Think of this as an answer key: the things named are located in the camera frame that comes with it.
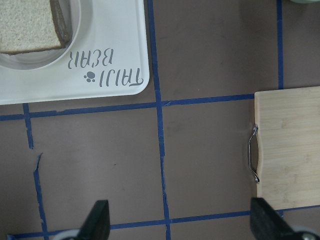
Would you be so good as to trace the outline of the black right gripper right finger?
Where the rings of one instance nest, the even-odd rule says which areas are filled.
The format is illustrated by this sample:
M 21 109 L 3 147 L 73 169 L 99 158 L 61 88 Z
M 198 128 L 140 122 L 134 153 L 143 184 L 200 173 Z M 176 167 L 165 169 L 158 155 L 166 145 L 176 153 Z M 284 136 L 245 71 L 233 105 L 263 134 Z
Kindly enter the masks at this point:
M 252 197 L 250 201 L 250 230 L 256 240 L 299 240 L 283 218 L 263 199 Z

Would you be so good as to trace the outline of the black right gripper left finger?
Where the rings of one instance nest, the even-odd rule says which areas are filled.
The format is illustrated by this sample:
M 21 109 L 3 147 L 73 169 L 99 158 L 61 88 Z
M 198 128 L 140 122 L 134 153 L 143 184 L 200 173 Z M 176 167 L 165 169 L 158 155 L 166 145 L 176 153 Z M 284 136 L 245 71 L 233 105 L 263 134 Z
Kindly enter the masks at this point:
M 110 235 L 108 200 L 97 200 L 80 228 L 77 240 L 107 240 Z

